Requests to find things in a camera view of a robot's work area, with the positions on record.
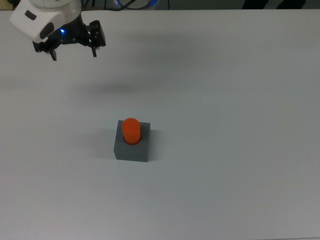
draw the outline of gray block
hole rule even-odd
[[[140,122],[141,140],[135,145],[130,145],[124,140],[124,135],[122,133],[123,122],[124,121],[119,120],[118,127],[116,129],[113,148],[115,158],[118,160],[147,162],[149,152],[150,123]]]

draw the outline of white table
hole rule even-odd
[[[0,12],[0,239],[320,236],[320,11],[84,12],[34,52]],[[150,162],[116,160],[118,120]]]

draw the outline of black cable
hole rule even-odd
[[[104,0],[104,8],[103,10],[109,10],[109,11],[115,11],[115,12],[118,12],[118,11],[121,11],[123,9],[127,9],[128,6],[130,6],[131,4],[133,4],[136,0],[131,0],[129,1],[126,5],[122,5],[121,7],[119,8],[112,8],[112,7],[106,7],[106,4],[107,4],[107,0]]]
[[[117,0],[117,2],[119,3],[119,5],[121,6],[121,7],[123,7],[124,5],[122,5],[122,3],[120,2],[120,0]],[[147,8],[149,8],[150,6],[151,6],[151,3],[152,3],[153,1],[151,0],[151,1],[149,1],[146,5],[144,5],[144,6],[142,6],[142,7],[138,7],[138,8],[131,8],[131,7],[125,7],[125,9],[128,9],[128,10],[143,10],[143,9],[147,9]]]

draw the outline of orange cylinder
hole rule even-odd
[[[141,139],[140,123],[135,118],[128,118],[122,123],[123,139],[127,144],[135,145]]]

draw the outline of white robot housing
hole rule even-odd
[[[98,20],[83,23],[81,11],[80,0],[21,0],[10,22],[33,42],[36,52],[50,53],[54,61],[61,44],[89,46],[96,57],[96,48],[106,45],[105,36]]]

